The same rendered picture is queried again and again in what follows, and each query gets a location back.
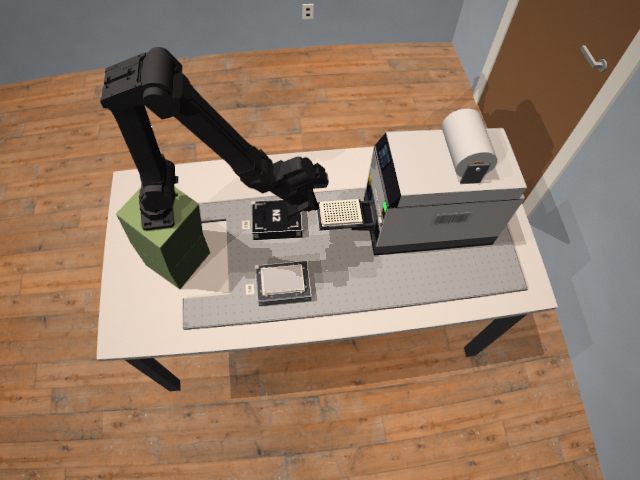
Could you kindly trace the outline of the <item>white cylinder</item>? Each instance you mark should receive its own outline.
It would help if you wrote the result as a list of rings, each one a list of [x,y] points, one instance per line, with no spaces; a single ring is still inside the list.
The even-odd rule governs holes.
[[[456,174],[463,176],[468,164],[489,163],[485,174],[492,171],[498,159],[480,113],[474,109],[460,109],[442,122],[442,131]]]

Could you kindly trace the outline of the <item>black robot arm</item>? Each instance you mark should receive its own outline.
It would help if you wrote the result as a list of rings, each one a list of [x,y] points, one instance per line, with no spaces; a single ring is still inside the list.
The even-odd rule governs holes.
[[[175,117],[228,163],[241,182],[262,194],[270,191],[282,197],[293,187],[286,198],[300,205],[309,200],[309,189],[327,188],[328,173],[319,163],[300,156],[273,163],[262,149],[249,144],[194,89],[182,73],[183,65],[172,56],[154,47],[107,67],[100,99],[115,117],[140,175],[144,231],[174,227],[178,196],[175,165],[160,153],[145,106],[160,119]]]

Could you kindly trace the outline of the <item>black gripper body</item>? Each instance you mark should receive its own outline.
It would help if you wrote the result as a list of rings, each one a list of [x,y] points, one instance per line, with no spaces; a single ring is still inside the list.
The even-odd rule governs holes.
[[[304,202],[304,203],[302,203],[302,204],[300,204],[300,205],[297,205],[297,204],[293,203],[292,201],[290,201],[289,199],[286,198],[286,196],[288,196],[291,193],[292,189],[293,189],[293,187],[291,187],[291,189],[289,190],[289,192],[286,195],[284,195],[282,197],[279,197],[279,198],[283,199],[284,201],[286,201],[288,216],[294,217],[294,216],[297,216],[297,213],[299,213],[301,211],[308,211],[309,212],[309,211],[314,209],[312,189],[308,190],[309,200]]]

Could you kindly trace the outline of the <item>black rectangular frame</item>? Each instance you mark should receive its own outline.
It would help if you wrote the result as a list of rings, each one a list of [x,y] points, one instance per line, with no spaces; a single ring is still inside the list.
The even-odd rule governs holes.
[[[302,217],[290,217],[284,200],[252,201],[253,240],[301,238]]]

